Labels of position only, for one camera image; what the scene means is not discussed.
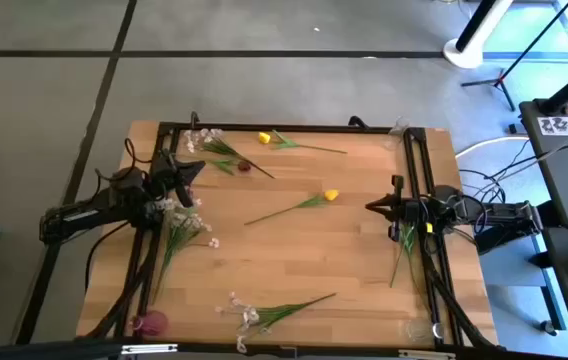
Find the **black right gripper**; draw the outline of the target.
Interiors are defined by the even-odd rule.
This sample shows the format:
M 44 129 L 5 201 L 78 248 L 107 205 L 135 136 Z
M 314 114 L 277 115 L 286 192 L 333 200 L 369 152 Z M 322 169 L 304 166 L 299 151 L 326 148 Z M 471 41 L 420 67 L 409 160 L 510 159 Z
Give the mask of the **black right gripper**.
M 429 232 L 431 224 L 426 203 L 421 199 L 403 198 L 404 178 L 400 175 L 391 177 L 393 186 L 392 194 L 385 194 L 382 198 L 366 204 L 365 208 L 369 211 L 381 214 L 391 222 L 389 229 L 390 238 L 400 241 L 400 224 L 413 224 L 418 231 Z

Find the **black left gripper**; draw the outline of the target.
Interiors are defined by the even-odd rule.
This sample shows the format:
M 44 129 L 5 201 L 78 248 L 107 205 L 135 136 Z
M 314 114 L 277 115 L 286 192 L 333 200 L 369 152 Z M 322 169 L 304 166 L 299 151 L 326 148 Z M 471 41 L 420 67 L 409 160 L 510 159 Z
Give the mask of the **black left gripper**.
M 206 162 L 177 162 L 167 149 L 159 150 L 156 155 L 151 169 L 151 194 L 155 198 L 166 198 L 173 192 L 184 208 L 193 207 L 190 186 L 180 185 L 179 180 L 181 179 L 183 184 L 191 184 L 204 169 Z

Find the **yellow artificial tulip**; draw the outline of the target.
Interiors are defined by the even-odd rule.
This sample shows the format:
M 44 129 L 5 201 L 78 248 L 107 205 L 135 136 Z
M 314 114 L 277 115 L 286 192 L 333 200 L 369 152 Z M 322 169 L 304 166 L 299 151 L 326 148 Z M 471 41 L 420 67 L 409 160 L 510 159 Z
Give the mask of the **yellow artificial tulip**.
M 320 147 L 315 145 L 307 145 L 295 142 L 293 139 L 283 135 L 277 130 L 272 130 L 270 133 L 260 132 L 258 134 L 258 141 L 263 145 L 271 145 L 274 149 L 289 149 L 289 148 L 306 148 L 320 151 L 328 151 L 339 154 L 346 154 L 346 151 Z
M 288 211 L 292 211 L 295 209 L 303 209 L 303 208 L 311 208 L 311 207 L 317 207 L 317 206 L 322 206 L 325 205 L 329 202 L 332 202 L 334 200 L 336 200 L 340 195 L 340 192 L 336 189 L 330 189 L 327 191 L 324 191 L 323 193 L 318 193 L 302 202 L 300 202 L 299 204 L 296 204 L 294 206 L 290 206 L 288 208 L 282 209 L 282 210 L 278 210 L 275 211 L 273 213 L 261 216 L 259 218 L 256 218 L 254 220 L 250 220 L 248 222 L 245 222 L 244 225 L 252 225 L 255 223 L 258 223 L 260 221 L 281 215 L 283 213 L 286 213 Z
M 410 275 L 411 275 L 411 280 L 412 280 L 413 286 L 414 286 L 416 291 L 419 291 L 419 285 L 417 283 L 416 276 L 414 275 L 413 265 L 412 265 L 413 246 L 417 243 L 416 226 L 415 225 L 406 225 L 406 224 L 400 223 L 399 225 L 392 225 L 390 230 L 391 230 L 391 234 L 394 235 L 394 240 L 400 246 L 400 251 L 399 251 L 399 254 L 397 255 L 395 265 L 393 267 L 389 286 L 393 287 L 394 281 L 395 281 L 395 278 L 396 278 L 396 275 L 397 275 L 397 271 L 399 269 L 400 260 L 402 258 L 402 255 L 405 254 L 406 258 L 408 260 L 408 263 L 409 263 L 409 270 L 410 270 Z

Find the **white blossom spray green stems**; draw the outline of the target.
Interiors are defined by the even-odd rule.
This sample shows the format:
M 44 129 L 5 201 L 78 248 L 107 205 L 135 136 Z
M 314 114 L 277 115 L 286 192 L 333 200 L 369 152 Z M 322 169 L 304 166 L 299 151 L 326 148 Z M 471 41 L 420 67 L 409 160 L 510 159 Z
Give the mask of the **white blossom spray green stems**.
M 271 179 L 275 176 L 258 166 L 246 156 L 235 150 L 227 141 L 223 139 L 223 131 L 221 129 L 201 129 L 186 130 L 183 133 L 186 142 L 186 150 L 195 154 L 197 152 L 207 152 L 222 156 L 222 159 L 238 159 L 246 160 L 250 163 L 251 169 L 257 169 Z
M 152 303 L 155 303 L 160 296 L 174 256 L 189 246 L 201 233 L 212 231 L 212 227 L 198 213 L 202 200 L 194 198 L 192 202 L 191 207 L 186 207 L 179 200 L 173 198 L 165 198 L 156 202 L 157 207 L 163 211 L 163 229 L 167 231 L 167 234 L 160 257 L 161 266 L 158 271 Z
M 227 306 L 216 306 L 214 311 L 220 315 L 237 315 L 240 325 L 236 329 L 236 351 L 247 355 L 246 342 L 258 334 L 271 332 L 271 328 L 277 322 L 286 317 L 310 307 L 316 303 L 336 296 L 336 293 L 324 295 L 301 303 L 288 303 L 270 307 L 258 307 L 244 303 L 234 292 L 229 294 Z

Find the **dark red artificial tulip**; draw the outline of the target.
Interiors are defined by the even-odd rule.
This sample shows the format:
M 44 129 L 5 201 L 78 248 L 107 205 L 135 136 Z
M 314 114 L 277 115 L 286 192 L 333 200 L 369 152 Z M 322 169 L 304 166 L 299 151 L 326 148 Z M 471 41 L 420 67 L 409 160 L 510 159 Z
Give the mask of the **dark red artificial tulip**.
M 221 170 L 222 172 L 231 176 L 235 175 L 235 171 L 248 172 L 251 170 L 251 165 L 246 160 L 217 159 L 217 160 L 208 160 L 207 163 L 213 165 L 218 170 Z

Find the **round clear glass vase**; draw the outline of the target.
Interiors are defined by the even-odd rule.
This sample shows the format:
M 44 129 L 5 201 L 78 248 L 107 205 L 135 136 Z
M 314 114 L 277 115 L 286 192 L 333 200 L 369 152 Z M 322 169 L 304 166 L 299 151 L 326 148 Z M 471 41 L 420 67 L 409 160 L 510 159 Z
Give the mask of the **round clear glass vase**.
M 441 323 L 432 323 L 428 319 L 412 319 L 404 326 L 404 332 L 413 345 L 434 346 L 444 340 L 444 328 Z

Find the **tall clear glass vase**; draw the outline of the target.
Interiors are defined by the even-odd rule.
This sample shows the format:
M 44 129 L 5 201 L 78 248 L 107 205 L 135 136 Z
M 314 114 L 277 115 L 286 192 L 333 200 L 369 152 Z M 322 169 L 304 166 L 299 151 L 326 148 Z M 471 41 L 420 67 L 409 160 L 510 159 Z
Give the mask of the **tall clear glass vase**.
M 403 116 L 398 116 L 395 123 L 390 127 L 387 133 L 386 139 L 384 141 L 384 147 L 387 150 L 393 150 L 398 146 L 403 139 L 403 134 L 409 127 L 409 122 Z

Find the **purple glass vase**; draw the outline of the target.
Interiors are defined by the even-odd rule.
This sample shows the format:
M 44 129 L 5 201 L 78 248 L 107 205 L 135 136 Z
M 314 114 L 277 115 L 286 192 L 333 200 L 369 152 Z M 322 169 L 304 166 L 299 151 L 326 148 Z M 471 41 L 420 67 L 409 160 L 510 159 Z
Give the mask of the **purple glass vase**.
M 144 315 L 134 316 L 130 326 L 140 336 L 158 336 L 166 331 L 168 323 L 168 317 L 164 313 L 151 310 Z

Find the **white floor stand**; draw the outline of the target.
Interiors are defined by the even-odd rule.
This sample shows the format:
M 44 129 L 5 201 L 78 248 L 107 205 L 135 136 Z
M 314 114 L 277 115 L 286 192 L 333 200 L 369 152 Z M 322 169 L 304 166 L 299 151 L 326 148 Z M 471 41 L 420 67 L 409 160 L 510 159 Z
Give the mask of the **white floor stand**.
M 470 48 L 460 53 L 455 49 L 457 39 L 449 40 L 443 47 L 444 57 L 453 65 L 463 69 L 474 69 L 483 63 L 484 45 L 493 33 L 501 19 L 504 17 L 514 0 L 498 0 L 494 10 L 486 21 L 483 34 L 481 35 L 480 47 Z

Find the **thin black tripod stand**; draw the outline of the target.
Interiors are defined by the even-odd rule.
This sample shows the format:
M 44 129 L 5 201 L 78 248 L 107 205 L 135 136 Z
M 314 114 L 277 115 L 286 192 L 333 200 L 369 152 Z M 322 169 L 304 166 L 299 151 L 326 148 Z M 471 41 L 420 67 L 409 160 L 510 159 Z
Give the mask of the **thin black tripod stand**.
M 461 83 L 462 88 L 491 85 L 493 88 L 500 90 L 507 102 L 507 105 L 511 112 L 516 111 L 513 99 L 506 87 L 505 80 L 508 75 L 515 69 L 515 67 L 529 54 L 532 48 L 541 40 L 541 38 L 550 30 L 550 28 L 564 15 L 568 10 L 568 2 L 554 15 L 554 17 L 548 22 L 548 24 L 539 32 L 539 34 L 529 43 L 529 45 L 524 49 L 524 51 L 515 59 L 515 61 L 507 68 L 502 69 L 496 78 L 478 80 L 471 82 Z

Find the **black pole on white stand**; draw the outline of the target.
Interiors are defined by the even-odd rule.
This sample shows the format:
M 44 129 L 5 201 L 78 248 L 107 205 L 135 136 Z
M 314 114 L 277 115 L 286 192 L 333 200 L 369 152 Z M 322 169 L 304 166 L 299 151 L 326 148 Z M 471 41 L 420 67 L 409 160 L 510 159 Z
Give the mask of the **black pole on white stand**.
M 462 53 L 470 48 L 480 47 L 486 21 L 498 0 L 481 0 L 468 24 L 455 43 L 455 49 Z

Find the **black crossbar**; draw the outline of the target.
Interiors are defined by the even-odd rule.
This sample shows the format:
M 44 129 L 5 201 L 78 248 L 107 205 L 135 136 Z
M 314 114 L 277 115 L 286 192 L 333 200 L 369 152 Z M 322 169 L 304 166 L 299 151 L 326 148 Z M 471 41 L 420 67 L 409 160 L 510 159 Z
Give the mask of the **black crossbar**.
M 203 343 L 152 343 L 177 344 L 178 351 L 173 353 L 214 353 L 236 354 L 233 344 Z M 50 343 L 0 346 L 0 360 L 96 360 L 108 357 L 135 356 L 121 355 L 123 345 L 135 345 L 131 338 L 120 339 L 75 339 Z M 399 358 L 399 348 L 348 348 L 318 346 L 280 346 L 257 345 L 248 349 L 246 357 L 270 355 L 284 359 L 298 359 L 304 356 L 343 356 L 343 357 L 389 357 Z M 499 347 L 461 347 L 441 345 L 434 350 L 454 353 L 457 360 L 568 360 L 568 357 L 545 354 L 507 351 Z

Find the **black aluminium table frame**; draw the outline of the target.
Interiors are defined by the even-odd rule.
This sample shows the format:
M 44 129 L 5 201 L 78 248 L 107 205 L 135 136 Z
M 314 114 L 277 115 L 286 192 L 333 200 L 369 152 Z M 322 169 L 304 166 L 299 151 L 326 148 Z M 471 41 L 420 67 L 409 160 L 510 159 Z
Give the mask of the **black aluminium table frame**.
M 233 344 L 237 315 L 220 315 L 234 292 L 244 303 L 270 307 L 336 296 L 307 307 L 246 342 L 257 345 L 417 348 L 404 332 L 412 319 L 439 322 L 452 342 L 444 304 L 428 307 L 421 250 L 412 251 L 416 291 L 403 254 L 389 286 L 399 244 L 387 235 L 388 221 L 365 205 L 392 190 L 393 175 L 415 169 L 421 184 L 459 187 L 461 177 L 450 133 L 425 132 L 427 156 L 406 157 L 403 141 L 384 147 L 388 130 L 355 127 L 273 126 L 295 142 L 338 149 L 274 149 L 258 141 L 256 130 L 226 129 L 225 139 L 275 176 L 257 169 L 228 175 L 205 168 L 196 178 L 200 215 L 212 227 L 174 256 L 158 300 L 152 303 L 159 267 L 154 270 L 148 306 L 168 317 L 161 339 L 173 343 Z M 245 226 L 244 223 L 336 189 L 339 197 L 322 206 L 295 209 Z

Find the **silver metal bracket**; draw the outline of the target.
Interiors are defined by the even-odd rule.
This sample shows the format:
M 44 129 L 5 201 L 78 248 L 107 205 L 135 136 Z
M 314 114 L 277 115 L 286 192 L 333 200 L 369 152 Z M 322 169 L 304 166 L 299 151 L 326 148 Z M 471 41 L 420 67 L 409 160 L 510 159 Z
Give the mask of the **silver metal bracket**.
M 398 357 L 411 360 L 457 360 L 457 356 L 454 353 L 414 349 L 400 349 Z
M 177 344 L 135 344 L 123 345 L 121 347 L 121 355 L 140 355 L 155 353 L 171 353 L 177 352 Z

